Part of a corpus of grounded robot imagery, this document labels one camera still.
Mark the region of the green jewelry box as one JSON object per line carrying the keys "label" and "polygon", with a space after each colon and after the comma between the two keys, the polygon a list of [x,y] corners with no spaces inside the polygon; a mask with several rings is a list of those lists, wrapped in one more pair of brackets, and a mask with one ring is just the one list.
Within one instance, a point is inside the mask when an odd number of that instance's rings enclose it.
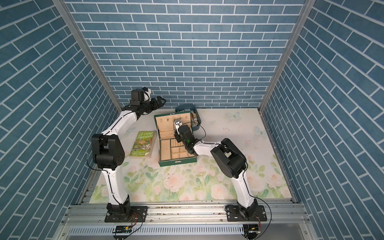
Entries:
{"label": "green jewelry box", "polygon": [[191,127],[192,113],[183,111],[171,114],[154,116],[155,124],[159,134],[159,165],[168,167],[181,164],[197,162],[197,157],[187,152],[183,142],[178,142],[175,137],[175,123]]}

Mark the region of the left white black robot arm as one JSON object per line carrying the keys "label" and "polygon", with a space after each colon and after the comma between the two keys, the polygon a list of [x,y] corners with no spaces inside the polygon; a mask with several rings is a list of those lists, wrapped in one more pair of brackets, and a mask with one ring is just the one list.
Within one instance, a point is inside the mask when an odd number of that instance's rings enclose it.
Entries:
{"label": "left white black robot arm", "polygon": [[130,103],[122,108],[118,118],[100,134],[91,137],[93,162],[103,173],[109,193],[108,213],[129,216],[129,194],[123,184],[121,165],[126,152],[121,143],[123,135],[143,114],[149,114],[165,105],[164,98],[151,98],[152,91],[141,88],[131,91]]}

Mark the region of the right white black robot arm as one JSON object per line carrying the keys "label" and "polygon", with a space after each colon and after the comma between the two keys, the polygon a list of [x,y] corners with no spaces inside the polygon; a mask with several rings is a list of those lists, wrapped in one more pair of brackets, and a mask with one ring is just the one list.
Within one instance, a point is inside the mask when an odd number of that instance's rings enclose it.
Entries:
{"label": "right white black robot arm", "polygon": [[239,209],[247,215],[253,214],[258,207],[258,202],[252,197],[249,189],[246,177],[248,163],[245,155],[234,143],[228,138],[218,143],[204,142],[195,138],[192,130],[186,124],[175,124],[174,128],[176,140],[184,144],[188,153],[214,158],[222,173],[233,183]]}

